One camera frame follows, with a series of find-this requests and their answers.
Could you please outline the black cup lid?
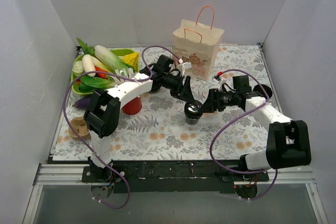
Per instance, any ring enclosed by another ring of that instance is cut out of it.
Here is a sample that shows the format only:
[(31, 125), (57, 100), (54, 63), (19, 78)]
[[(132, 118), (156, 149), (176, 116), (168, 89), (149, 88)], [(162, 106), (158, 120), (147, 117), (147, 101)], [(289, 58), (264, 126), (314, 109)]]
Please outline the black cup lid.
[(195, 100), (194, 103), (186, 102), (184, 106), (184, 113), (188, 118), (199, 119), (202, 113), (199, 111), (202, 103)]

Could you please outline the stack of dark plastic cups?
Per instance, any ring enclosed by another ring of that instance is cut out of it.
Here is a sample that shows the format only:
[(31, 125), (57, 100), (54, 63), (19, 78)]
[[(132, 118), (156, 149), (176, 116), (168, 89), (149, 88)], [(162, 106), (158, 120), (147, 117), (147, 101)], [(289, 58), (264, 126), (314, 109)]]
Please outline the stack of dark plastic cups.
[(253, 91), (254, 92), (259, 92), (261, 94), (261, 96), (264, 97), (265, 99), (271, 98), (272, 95), (273, 95), (272, 89), (269, 86), (267, 86), (266, 84), (261, 84), (261, 86), (256, 85), (253, 88)]

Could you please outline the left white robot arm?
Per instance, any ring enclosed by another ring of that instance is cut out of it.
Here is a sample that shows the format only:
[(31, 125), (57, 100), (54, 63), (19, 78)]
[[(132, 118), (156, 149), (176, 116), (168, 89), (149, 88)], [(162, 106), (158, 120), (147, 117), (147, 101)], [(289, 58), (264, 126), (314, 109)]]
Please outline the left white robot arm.
[(174, 60), (160, 55), (151, 69), (143, 68), (132, 78), (115, 88), (108, 90), (96, 89), (85, 111), (84, 120), (91, 133), (92, 154), (89, 157), (90, 172), (100, 182), (111, 178), (112, 170), (107, 166), (111, 161), (110, 145), (108, 138), (117, 128), (121, 109), (139, 97), (141, 94), (157, 91), (160, 87), (170, 90), (170, 95), (176, 99), (194, 103), (190, 76), (183, 77), (180, 72), (173, 75), (172, 65)]

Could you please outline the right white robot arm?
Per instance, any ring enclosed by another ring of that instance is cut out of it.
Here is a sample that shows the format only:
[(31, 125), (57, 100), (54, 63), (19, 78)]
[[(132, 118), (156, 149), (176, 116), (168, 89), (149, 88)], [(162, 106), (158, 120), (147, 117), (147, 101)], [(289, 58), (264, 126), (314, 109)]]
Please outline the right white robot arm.
[(293, 120), (268, 103), (269, 95), (262, 84), (251, 87), (249, 76), (235, 76), (233, 90), (210, 89), (199, 114), (222, 112), (228, 106), (237, 106), (244, 113), (233, 121), (252, 115), (267, 132), (263, 151), (242, 155), (238, 167), (219, 166), (238, 174), (242, 180), (251, 180), (256, 174), (269, 169), (306, 166), (311, 163), (309, 132), (306, 122)]

